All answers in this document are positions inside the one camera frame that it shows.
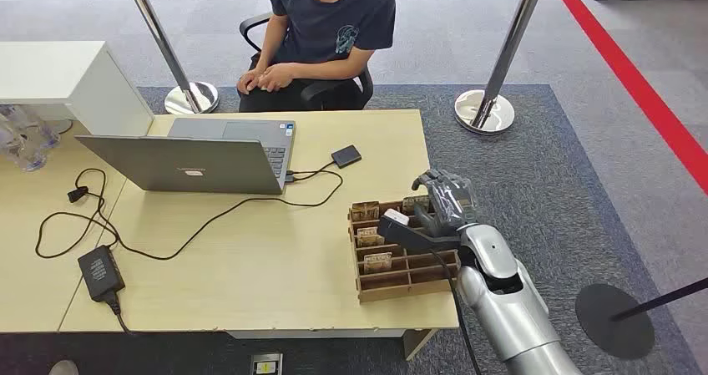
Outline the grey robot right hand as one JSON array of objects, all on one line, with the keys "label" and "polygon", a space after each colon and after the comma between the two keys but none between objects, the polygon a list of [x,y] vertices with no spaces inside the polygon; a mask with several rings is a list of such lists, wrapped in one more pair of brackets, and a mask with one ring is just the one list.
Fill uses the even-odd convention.
[{"label": "grey robot right hand", "polygon": [[426,232],[433,237],[452,236],[461,229],[479,223],[479,213],[472,196],[472,182],[443,169],[430,169],[412,183],[417,190],[424,185],[435,216],[423,208],[414,208]]}]

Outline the person's right hand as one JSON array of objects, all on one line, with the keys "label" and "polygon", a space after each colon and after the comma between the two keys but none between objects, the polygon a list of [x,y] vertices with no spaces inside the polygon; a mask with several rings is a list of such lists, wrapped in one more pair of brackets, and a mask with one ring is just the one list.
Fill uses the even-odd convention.
[{"label": "person's right hand", "polygon": [[263,68],[253,68],[242,74],[236,85],[238,92],[248,95],[252,90],[257,89],[264,72]]}]

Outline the person's left hand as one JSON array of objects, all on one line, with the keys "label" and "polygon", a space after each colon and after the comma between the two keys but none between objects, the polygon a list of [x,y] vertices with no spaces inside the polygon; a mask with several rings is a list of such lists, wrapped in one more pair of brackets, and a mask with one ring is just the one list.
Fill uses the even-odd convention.
[{"label": "person's left hand", "polygon": [[257,87],[274,92],[291,84],[296,76],[295,63],[278,63],[267,68],[258,78]]}]

